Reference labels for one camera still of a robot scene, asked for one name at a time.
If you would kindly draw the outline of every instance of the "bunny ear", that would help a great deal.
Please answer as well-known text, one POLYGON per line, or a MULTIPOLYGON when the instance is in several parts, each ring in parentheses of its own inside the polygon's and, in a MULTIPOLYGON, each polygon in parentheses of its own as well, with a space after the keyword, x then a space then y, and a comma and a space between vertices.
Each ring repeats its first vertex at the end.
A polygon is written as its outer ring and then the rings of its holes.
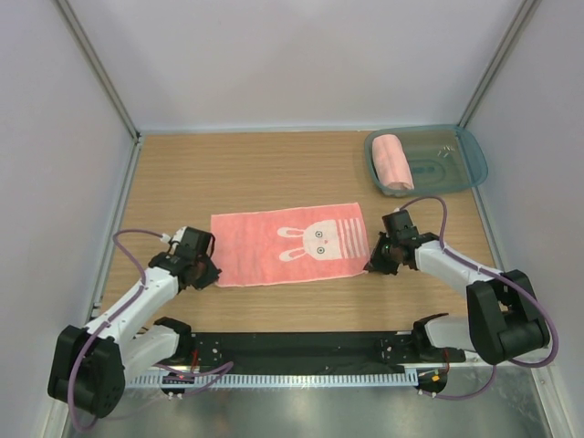
POLYGON ((291 262, 292 260, 300 258, 304 254, 306 254, 304 248, 290 249, 280 254, 280 260, 282 260, 283 262, 291 262))
POLYGON ((280 237, 302 237, 304 230, 299 230, 298 228, 290 228, 289 226, 283 226, 278 228, 277 235, 280 237))

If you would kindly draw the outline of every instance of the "white wall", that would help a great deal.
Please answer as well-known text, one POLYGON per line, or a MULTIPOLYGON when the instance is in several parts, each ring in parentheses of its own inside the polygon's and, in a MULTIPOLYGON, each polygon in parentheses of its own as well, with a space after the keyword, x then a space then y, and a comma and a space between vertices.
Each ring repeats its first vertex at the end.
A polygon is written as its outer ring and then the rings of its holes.
POLYGON ((458 122, 519 0, 71 0, 141 130, 458 122))
POLYGON ((482 193, 504 259, 528 272, 558 326, 557 365, 578 422, 584 417, 583 22, 581 1, 542 2, 470 125, 488 161, 482 193))
POLYGON ((0 434, 39 436, 87 315, 130 136, 47 0, 0 2, 0 434))

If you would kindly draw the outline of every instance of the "white cable carrier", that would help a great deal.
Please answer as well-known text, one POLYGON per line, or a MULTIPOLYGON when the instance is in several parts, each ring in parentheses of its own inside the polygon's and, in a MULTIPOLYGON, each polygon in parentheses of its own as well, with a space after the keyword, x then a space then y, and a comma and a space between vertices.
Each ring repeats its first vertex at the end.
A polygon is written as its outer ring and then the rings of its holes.
MULTIPOLYGON (((149 370, 126 385, 127 389, 196 389, 204 386, 215 376, 197 377, 194 381, 181 381, 178 377, 168 379, 166 371, 149 370)), ((227 374, 213 385, 213 389, 285 389, 285 388, 338 388, 338 387, 384 387, 416 386, 416 370, 395 374, 366 374, 360 376, 266 376, 227 374)))

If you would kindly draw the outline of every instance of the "translucent container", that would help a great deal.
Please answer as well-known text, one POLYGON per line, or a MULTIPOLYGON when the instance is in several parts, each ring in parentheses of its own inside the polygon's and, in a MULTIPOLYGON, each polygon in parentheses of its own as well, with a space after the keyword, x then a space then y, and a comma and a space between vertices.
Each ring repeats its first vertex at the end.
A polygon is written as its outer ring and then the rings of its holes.
POLYGON ((475 137, 456 125, 433 125, 415 128, 376 130, 365 140, 365 159, 371 177, 388 196, 418 196, 460 192, 486 179, 485 156, 475 137), (413 190, 393 190, 381 184, 373 164, 373 140, 393 134, 401 141, 410 172, 413 190))

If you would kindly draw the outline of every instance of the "pink towel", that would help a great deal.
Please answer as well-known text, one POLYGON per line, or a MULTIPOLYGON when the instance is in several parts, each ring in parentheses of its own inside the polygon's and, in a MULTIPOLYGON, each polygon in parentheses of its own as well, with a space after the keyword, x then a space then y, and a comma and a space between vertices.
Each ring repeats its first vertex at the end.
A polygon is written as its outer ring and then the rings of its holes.
POLYGON ((384 134, 373 140, 373 164, 381 184, 393 190, 413 189, 412 173, 402 142, 393 134, 384 134))
POLYGON ((356 276, 369 260, 357 203, 216 214, 211 232, 220 287, 356 276))

